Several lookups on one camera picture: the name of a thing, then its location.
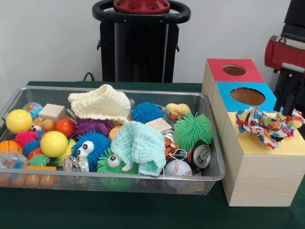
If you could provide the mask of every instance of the yellow ball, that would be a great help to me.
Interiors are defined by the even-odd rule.
[[[29,112],[18,109],[13,110],[6,117],[6,127],[17,134],[23,131],[28,131],[32,127],[33,119]]]
[[[59,157],[66,152],[68,139],[58,131],[46,133],[40,142],[43,153],[49,157]]]

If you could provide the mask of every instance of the wooden box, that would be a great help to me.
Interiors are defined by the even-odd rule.
[[[239,133],[235,123],[236,111],[254,106],[275,116],[276,98],[253,62],[208,59],[202,93],[210,99],[223,150],[229,206],[290,206],[305,174],[304,139],[296,131],[273,150],[254,135]]]

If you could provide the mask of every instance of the blue fuzzy toy with eyes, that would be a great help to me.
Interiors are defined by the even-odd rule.
[[[105,150],[110,147],[110,140],[103,134],[92,131],[78,136],[78,139],[72,147],[72,156],[86,157],[88,159],[89,171],[96,172],[99,157],[106,156]]]

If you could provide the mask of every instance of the cable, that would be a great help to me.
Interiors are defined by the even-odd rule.
[[[91,72],[88,72],[88,73],[85,74],[85,77],[84,77],[83,81],[86,81],[88,75],[91,77],[91,80],[94,81],[94,77],[93,77]]]

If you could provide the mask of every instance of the metal basket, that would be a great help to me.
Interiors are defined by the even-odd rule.
[[[70,93],[85,92],[94,89],[89,88],[64,88],[64,87],[37,87],[27,86],[20,88],[4,106],[0,112],[2,119],[0,126],[0,141],[11,140],[15,137],[5,126],[4,120],[8,113],[14,109],[22,109],[26,103],[38,102],[42,105],[58,104],[70,108],[68,96]],[[168,103],[188,104],[192,113],[205,114],[212,121],[214,131],[214,143],[211,146],[212,155],[204,176],[159,176],[150,177],[133,174],[106,174],[106,173],[84,173],[58,171],[27,170],[27,169],[0,169],[0,186],[13,187],[11,183],[2,182],[3,179],[17,174],[37,174],[39,177],[53,175],[55,183],[49,189],[62,190],[84,190],[84,191],[122,191],[162,194],[195,194],[207,195],[215,182],[224,177],[224,161],[221,153],[214,118],[211,111],[209,99],[200,93],[178,93],[178,92],[156,92],[156,91],[132,91],[120,90],[135,101],[135,105],[143,102],[152,102],[160,106]],[[118,190],[106,187],[105,182],[120,182],[130,179],[131,186],[125,190]],[[178,182],[180,189],[172,188],[169,184]],[[45,188],[39,184],[36,188]]]

